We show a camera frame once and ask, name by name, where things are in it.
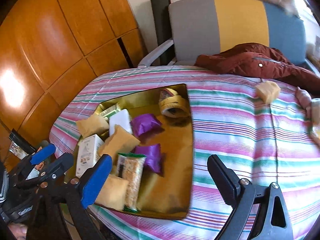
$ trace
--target screw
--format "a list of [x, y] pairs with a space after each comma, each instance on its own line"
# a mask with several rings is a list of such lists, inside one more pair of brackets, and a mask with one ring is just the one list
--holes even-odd
[[73, 178], [71, 181], [70, 181], [71, 184], [75, 185], [75, 184], [78, 184], [79, 183], [79, 179], [78, 178]]
[[278, 185], [278, 183], [276, 183], [276, 182], [272, 182], [272, 183], [271, 183], [271, 186], [272, 186], [273, 188], [275, 188], [275, 189], [279, 188], [279, 185]]
[[240, 183], [241, 183], [242, 185], [248, 185], [248, 184], [250, 183], [250, 181], [249, 181], [248, 179], [241, 179], [241, 180], [240, 180]]
[[47, 186], [48, 186], [48, 183], [47, 183], [47, 182], [43, 182], [43, 183], [40, 184], [40, 187], [41, 187], [41, 188], [45, 188], [45, 187], [47, 187]]

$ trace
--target gray armrest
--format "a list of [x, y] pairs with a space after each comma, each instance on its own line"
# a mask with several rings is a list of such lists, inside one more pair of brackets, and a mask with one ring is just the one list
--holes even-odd
[[312, 72], [315, 73], [318, 77], [320, 77], [320, 72], [319, 72], [319, 70], [318, 70], [309, 60], [306, 59], [306, 60], [304, 61], [304, 63], [302, 63], [301, 67], [312, 71]]
[[153, 51], [151, 51], [148, 55], [146, 55], [138, 64], [138, 68], [141, 67], [150, 67], [151, 64], [160, 57], [167, 49], [169, 49], [173, 45], [173, 40], [169, 39], [162, 43], [160, 46], [156, 47]]

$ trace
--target purple pouch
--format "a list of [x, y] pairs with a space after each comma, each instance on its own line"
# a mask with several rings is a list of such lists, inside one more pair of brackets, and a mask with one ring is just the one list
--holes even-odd
[[142, 114], [131, 120], [133, 135], [137, 138], [152, 130], [160, 129], [161, 125], [154, 114]]
[[137, 146], [134, 150], [136, 154], [144, 154], [147, 158], [144, 166], [154, 173], [160, 173], [161, 167], [161, 145], [160, 143], [151, 146]]

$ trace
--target striped tablecloth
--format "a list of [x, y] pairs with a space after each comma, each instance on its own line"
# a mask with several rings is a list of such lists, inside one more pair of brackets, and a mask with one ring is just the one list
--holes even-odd
[[[257, 98], [260, 78], [215, 75], [193, 66], [128, 69], [88, 84], [62, 112], [50, 132], [56, 156], [72, 153], [79, 139], [75, 121], [90, 116], [105, 100], [156, 87], [187, 84], [194, 128], [194, 174], [190, 211], [184, 220], [147, 219], [98, 206], [91, 209], [122, 239], [214, 239], [231, 212], [206, 167], [211, 154], [254, 184], [279, 183], [294, 239], [303, 239], [320, 213], [320, 150], [295, 97], [295, 87], [277, 82], [271, 106]], [[256, 208], [241, 239], [246, 239]]]

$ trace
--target box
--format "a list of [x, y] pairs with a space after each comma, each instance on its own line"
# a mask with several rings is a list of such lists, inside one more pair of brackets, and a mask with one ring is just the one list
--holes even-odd
[[[161, 115], [158, 102], [160, 92], [164, 88], [176, 90], [180, 96], [189, 102], [186, 85], [177, 84], [113, 98], [99, 104], [95, 113], [100, 114], [105, 109], [119, 104], [121, 109], [128, 110], [132, 118], [150, 113], [154, 114], [163, 124], [164, 131], [162, 133], [152, 137], [147, 144], [140, 144], [142, 146], [161, 144], [163, 176], [144, 170], [137, 201], [137, 207], [140, 211], [137, 213], [122, 211], [122, 213], [157, 219], [181, 220], [187, 216], [191, 200], [193, 174], [192, 119], [191, 117], [175, 119]], [[105, 140], [108, 137], [108, 132], [99, 136]], [[78, 155], [82, 140], [80, 138], [74, 150], [75, 158]], [[65, 177], [65, 182], [72, 179], [74, 174], [75, 168], [70, 168]]]
[[97, 151], [103, 143], [103, 140], [96, 134], [81, 141], [76, 165], [76, 176], [78, 178], [80, 178], [87, 169], [92, 168], [100, 159]]

